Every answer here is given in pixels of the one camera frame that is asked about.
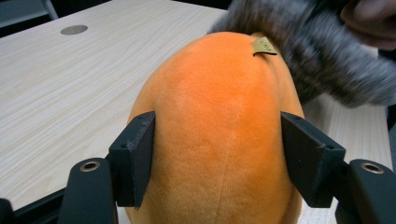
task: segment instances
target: gold label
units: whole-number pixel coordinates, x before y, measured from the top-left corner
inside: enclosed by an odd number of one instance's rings
[[[251,43],[251,46],[254,48],[253,55],[256,55],[257,53],[277,55],[276,50],[265,36],[255,40],[253,43]]]

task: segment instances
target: wooden table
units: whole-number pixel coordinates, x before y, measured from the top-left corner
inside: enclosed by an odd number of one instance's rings
[[[64,188],[75,163],[104,157],[148,76],[222,12],[113,0],[0,39],[0,197],[18,209]],[[88,30],[61,34],[79,24]],[[391,166],[383,107],[348,110],[321,97],[304,110],[347,161]],[[333,211],[304,208],[300,222],[334,223]]]

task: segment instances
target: plush fabric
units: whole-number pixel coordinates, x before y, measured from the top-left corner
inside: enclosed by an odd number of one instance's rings
[[[130,119],[156,112],[153,162],[132,223],[295,223],[301,197],[284,159],[280,111],[303,116],[279,55],[255,37],[204,36],[148,79]]]

